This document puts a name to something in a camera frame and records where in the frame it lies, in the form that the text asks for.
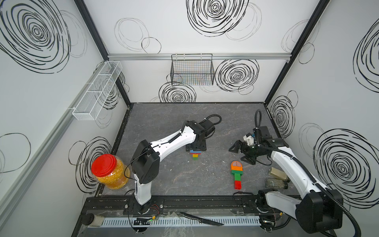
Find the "orange half-round lego piece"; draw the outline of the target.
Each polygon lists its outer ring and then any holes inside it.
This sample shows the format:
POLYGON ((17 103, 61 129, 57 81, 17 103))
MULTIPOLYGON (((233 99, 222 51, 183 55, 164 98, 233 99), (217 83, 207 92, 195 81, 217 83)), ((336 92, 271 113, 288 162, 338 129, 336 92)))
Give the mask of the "orange half-round lego piece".
POLYGON ((239 161, 233 161, 232 163, 231 163, 231 168, 232 169, 240 169, 240 168, 242 168, 242 164, 241 164, 241 162, 239 162, 239 161))

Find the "orange long lego brick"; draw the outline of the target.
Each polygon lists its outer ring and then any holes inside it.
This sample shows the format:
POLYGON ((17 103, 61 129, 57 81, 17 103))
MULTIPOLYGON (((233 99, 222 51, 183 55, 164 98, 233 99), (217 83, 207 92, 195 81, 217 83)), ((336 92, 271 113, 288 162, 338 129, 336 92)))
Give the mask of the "orange long lego brick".
POLYGON ((243 171, 243 168, 239 167, 239 166, 232 166, 231 170, 234 170, 234 171, 243 171))

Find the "red small lego brick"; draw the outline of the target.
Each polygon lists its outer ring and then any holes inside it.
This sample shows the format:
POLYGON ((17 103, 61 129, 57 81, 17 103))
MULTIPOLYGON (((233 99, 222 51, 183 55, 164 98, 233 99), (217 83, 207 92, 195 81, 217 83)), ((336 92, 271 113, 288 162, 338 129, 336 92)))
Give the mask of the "red small lego brick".
POLYGON ((241 190, 242 189, 241 181, 235 180, 234 187, 235 187, 235 190, 241 190))

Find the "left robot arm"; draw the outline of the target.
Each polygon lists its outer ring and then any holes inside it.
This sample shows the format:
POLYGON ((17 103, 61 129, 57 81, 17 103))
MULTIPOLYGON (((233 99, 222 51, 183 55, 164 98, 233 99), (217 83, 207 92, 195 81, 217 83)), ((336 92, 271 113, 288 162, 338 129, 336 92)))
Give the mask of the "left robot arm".
POLYGON ((138 144, 130 161, 133 173, 134 198, 139 208, 151 203, 152 181, 158 176, 160 162, 174 151, 184 147, 187 152, 200 154, 207 150, 206 140, 213 136, 215 126, 221 123, 218 114, 207 116, 203 121, 186 120, 181 129, 153 142, 143 140, 138 144))

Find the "glass jar green contents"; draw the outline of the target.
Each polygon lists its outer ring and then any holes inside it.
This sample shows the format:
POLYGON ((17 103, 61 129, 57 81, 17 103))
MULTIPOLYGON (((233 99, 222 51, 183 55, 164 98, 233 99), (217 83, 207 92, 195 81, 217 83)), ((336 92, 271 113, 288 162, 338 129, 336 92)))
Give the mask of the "glass jar green contents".
POLYGON ((272 189, 288 189, 288 183, 281 179, 267 178, 265 180, 265 187, 272 189))

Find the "glass bottle tan lid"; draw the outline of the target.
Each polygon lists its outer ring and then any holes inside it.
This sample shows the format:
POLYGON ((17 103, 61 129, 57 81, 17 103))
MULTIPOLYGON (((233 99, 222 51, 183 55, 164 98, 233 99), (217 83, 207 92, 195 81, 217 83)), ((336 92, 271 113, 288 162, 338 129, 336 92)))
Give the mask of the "glass bottle tan lid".
POLYGON ((272 178, 279 179, 279 180, 282 180, 282 181, 285 181, 285 182, 290 182, 289 176, 284 171, 279 170, 279 169, 277 169, 275 167, 271 167, 268 170, 268 174, 272 178))

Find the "black knife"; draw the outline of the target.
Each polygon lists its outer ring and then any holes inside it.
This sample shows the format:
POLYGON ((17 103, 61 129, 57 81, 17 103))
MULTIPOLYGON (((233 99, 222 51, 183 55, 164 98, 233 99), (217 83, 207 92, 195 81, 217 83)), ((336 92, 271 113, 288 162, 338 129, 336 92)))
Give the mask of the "black knife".
POLYGON ((205 219, 205 218, 202 218, 202 217, 197 217, 197 216, 185 213, 185 212, 180 212, 180 215, 182 217, 190 219, 190 220, 196 220, 196 221, 198 221, 201 224, 206 224, 206 225, 211 225, 211 226, 224 226, 223 223, 216 222, 216 221, 213 221, 213 220, 210 220, 210 219, 205 219))

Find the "red-lidded jar yellow contents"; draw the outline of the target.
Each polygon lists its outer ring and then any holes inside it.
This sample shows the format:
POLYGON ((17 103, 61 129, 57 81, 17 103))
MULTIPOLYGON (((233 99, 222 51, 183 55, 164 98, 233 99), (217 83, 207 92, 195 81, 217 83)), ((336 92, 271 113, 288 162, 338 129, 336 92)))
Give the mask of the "red-lidded jar yellow contents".
POLYGON ((130 170, 123 161, 111 154, 96 158, 91 165, 91 172, 101 184, 113 190, 125 186, 130 175, 130 170))

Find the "white roll black cap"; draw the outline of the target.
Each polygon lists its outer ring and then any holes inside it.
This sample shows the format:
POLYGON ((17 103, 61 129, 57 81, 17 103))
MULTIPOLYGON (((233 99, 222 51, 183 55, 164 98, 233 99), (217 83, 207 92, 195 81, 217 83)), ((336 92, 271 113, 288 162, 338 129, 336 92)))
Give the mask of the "white roll black cap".
POLYGON ((88 213, 82 218, 82 224, 90 227, 101 227, 104 220, 104 216, 88 213))

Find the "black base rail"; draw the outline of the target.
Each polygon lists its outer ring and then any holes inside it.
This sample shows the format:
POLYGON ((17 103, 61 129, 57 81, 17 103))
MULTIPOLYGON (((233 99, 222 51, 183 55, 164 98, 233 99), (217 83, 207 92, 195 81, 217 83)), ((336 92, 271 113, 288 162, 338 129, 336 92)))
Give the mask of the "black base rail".
POLYGON ((120 211, 121 214, 151 215, 169 211, 236 209, 244 214, 269 215, 284 212, 267 205, 258 195, 235 194, 231 196, 165 196, 153 195, 140 205, 132 195, 87 198, 82 214, 101 211, 120 211))

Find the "clear plastic wall shelf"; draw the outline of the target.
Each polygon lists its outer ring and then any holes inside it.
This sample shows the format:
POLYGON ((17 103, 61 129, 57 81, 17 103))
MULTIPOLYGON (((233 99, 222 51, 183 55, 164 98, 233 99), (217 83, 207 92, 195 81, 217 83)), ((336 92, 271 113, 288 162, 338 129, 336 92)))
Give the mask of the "clear plastic wall shelf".
POLYGON ((122 70, 119 61, 105 61, 98 65, 86 92, 75 106, 72 115, 79 121, 96 120, 122 70))

